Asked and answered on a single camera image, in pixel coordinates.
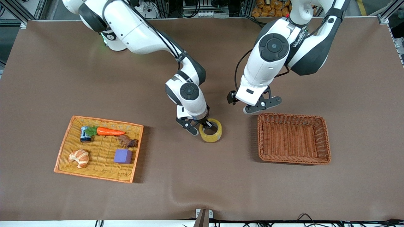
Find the table surface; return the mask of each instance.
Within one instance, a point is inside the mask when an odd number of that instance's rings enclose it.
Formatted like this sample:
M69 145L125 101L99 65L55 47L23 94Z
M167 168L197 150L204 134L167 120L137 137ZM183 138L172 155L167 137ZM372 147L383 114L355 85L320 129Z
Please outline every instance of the table surface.
M114 52L81 22L30 21L0 81L0 220L186 219L196 208L227 220L403 218L404 69L387 26L346 18L318 73L271 84L282 97L271 111L327 122L331 163L305 166L261 161L257 116L227 104L256 24L152 23L205 67L201 89L223 125L220 141L176 123L164 91L177 70L168 52ZM53 172L72 115L145 125L135 183Z

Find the robotic arm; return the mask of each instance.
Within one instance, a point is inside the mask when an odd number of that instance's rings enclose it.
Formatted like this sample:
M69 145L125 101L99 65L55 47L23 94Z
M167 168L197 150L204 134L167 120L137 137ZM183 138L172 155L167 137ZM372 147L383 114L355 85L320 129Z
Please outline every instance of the robotic arm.
M230 91L227 96L229 104L246 103L245 114L275 107L282 102L280 97L271 96L269 85L281 75L278 73L283 66L301 76L316 73L323 66L349 4L349 0L291 2L293 8L289 18L269 22L262 28L244 68L240 88ZM304 30L313 17L311 5L322 6L327 12L316 35ZM269 93L269 99L265 99L263 93Z
M209 106L199 88L205 81L205 69L183 50L171 37L154 28L124 0L63 0L72 13L80 15L90 29L101 32L106 44L116 51L128 49L135 54L148 54L158 50L170 52L182 68L166 82L168 97L177 104L176 121L189 133L199 134L195 126L215 131L208 120Z

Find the yellow ring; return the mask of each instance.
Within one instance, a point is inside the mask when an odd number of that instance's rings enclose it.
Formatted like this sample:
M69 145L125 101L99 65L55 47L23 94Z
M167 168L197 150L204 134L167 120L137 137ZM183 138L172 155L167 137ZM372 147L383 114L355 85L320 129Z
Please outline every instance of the yellow ring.
M218 141L220 139L220 137L222 136L222 125L220 124L220 122L218 120L213 119L213 118L208 118L208 121L213 122L217 125L217 132L213 135L205 134L205 132L203 131L203 126L200 124L199 125L199 134L201 134L202 139L205 140L206 142L213 143L213 142Z

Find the brown wicker basket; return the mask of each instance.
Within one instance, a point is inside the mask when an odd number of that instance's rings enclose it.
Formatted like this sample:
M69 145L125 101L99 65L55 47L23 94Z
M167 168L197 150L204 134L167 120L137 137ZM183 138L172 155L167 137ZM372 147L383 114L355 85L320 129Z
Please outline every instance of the brown wicker basket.
M258 154L268 162L325 165L331 161L322 117L284 113L258 116Z
M136 147L130 147L132 160L130 164L114 162L116 149L121 149L119 141L114 136L93 136L91 143L80 142L82 126L101 126L126 132L131 139L138 139ZM67 127L60 146L54 172L69 175L91 177L109 181L132 183L135 176L139 148L142 141L143 125L73 116ZM77 168L77 162L69 162L68 157L72 151L85 149L88 151L89 162L85 168Z

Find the carrot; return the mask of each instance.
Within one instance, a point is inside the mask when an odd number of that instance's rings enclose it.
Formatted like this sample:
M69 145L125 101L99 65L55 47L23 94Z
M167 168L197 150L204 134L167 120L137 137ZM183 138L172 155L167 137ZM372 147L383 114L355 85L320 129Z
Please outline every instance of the carrot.
M100 135L100 136L120 136L125 134L125 132L114 130L110 128L104 127L89 127L88 129L84 130L84 132L89 136Z

